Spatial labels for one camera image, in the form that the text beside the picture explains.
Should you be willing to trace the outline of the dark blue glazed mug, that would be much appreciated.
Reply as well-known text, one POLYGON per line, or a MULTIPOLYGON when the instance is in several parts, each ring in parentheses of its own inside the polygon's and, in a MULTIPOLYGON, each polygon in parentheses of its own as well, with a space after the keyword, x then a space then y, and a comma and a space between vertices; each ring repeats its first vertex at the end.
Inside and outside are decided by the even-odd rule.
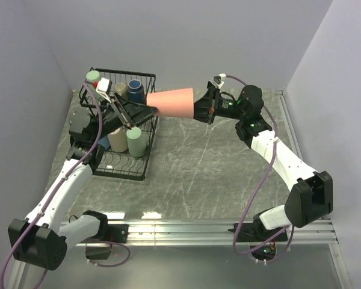
POLYGON ((128 82, 128 94, 132 102, 144 102, 144 87, 140 80, 132 79, 128 82))

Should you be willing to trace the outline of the pink plastic cup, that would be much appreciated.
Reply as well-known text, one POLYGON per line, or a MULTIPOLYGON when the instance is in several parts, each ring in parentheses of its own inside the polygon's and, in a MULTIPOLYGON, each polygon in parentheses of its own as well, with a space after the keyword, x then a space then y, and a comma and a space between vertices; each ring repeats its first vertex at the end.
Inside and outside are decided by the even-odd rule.
POLYGON ((146 98, 148 106, 158 109, 157 115, 193 119, 194 92, 192 88, 149 93, 146 98))

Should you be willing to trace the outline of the olive ceramic mug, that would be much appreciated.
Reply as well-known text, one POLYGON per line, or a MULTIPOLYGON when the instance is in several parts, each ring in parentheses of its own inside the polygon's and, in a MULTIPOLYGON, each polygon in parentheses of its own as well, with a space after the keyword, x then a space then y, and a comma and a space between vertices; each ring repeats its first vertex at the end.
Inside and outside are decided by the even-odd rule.
POLYGON ((118 82, 117 84, 115 84, 114 92, 117 93, 123 99, 129 98, 127 85, 123 82, 118 82))

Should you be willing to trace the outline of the beige plastic cup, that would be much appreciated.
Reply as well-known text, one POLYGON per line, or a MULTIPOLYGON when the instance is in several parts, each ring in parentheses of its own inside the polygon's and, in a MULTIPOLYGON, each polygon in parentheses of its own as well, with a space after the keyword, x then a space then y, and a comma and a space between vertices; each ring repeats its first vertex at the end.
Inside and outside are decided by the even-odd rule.
POLYGON ((108 134, 108 141, 113 152, 123 153, 128 150, 127 135, 123 128, 119 128, 108 134))

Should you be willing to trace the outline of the large green plastic cup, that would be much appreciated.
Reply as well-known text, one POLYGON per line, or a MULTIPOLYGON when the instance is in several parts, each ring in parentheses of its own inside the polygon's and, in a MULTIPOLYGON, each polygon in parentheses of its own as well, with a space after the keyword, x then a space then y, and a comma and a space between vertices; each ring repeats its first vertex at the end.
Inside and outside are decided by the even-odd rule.
POLYGON ((128 150, 133 157, 142 157, 146 153, 146 136, 139 127, 133 127, 126 132, 128 150))

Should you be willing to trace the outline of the blue plastic cup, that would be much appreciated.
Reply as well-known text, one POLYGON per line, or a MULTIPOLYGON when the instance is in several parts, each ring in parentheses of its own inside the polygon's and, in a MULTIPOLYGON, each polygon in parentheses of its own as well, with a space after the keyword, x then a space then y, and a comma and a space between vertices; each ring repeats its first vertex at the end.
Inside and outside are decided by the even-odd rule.
POLYGON ((105 150, 108 150, 108 149, 111 147, 110 142, 109 142, 107 136, 101 138, 101 139, 98 141, 98 144, 101 145, 105 150))

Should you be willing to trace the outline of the small green plastic cup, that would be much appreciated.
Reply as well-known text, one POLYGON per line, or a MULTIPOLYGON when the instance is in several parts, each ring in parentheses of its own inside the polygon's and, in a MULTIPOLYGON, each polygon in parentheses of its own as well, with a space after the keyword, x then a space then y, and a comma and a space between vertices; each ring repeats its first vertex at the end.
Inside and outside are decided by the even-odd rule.
POLYGON ((86 81, 88 82, 99 82, 102 78, 102 75, 98 70, 91 70, 86 74, 86 81))

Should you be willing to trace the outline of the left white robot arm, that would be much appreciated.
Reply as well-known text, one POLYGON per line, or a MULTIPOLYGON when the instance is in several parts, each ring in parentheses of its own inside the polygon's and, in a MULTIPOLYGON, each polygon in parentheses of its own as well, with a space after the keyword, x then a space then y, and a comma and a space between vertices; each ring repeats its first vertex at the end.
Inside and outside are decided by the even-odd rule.
POLYGON ((14 219, 8 234, 10 256, 46 270, 55 270, 68 250, 84 240, 109 239, 105 214, 86 211, 79 219, 63 225, 65 213, 91 178, 103 158, 99 145, 107 134, 134 128, 155 116, 158 109, 115 97, 104 110, 92 113, 79 109, 70 115, 70 149, 60 174, 39 204, 23 219, 14 219))

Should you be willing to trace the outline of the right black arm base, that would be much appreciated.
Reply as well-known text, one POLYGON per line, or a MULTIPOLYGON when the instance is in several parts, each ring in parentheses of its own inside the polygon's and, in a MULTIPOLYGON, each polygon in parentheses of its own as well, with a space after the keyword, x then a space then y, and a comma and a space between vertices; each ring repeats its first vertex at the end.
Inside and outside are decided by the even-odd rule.
POLYGON ((239 223, 234 223, 233 228, 229 230, 230 232, 233 232, 234 235, 236 235, 236 237, 234 238, 236 242, 243 243, 261 241, 259 235, 261 227, 259 224, 257 224, 256 222, 243 223, 241 225, 239 233, 236 233, 238 225, 239 223))

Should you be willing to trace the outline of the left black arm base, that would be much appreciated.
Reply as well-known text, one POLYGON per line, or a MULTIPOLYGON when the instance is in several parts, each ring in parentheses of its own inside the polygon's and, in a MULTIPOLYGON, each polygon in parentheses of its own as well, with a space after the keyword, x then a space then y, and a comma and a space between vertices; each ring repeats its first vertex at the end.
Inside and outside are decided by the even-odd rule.
POLYGON ((115 243, 126 243, 128 239, 129 225, 111 224, 108 225, 104 240, 115 243))

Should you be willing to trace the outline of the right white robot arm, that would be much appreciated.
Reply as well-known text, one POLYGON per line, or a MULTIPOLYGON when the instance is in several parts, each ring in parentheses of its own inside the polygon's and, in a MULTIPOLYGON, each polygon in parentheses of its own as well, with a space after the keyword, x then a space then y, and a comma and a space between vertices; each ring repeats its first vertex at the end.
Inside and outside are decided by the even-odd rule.
POLYGON ((269 125, 261 115, 265 105, 262 90, 245 85, 238 98, 221 95, 223 79, 216 76, 207 91, 194 103, 194 119, 212 124, 216 117, 237 121, 237 136, 248 148, 266 160, 282 178, 290 193, 284 205, 255 217, 254 236, 267 240, 279 227, 302 228, 333 211, 333 179, 326 171, 317 172, 279 139, 277 125, 269 125))

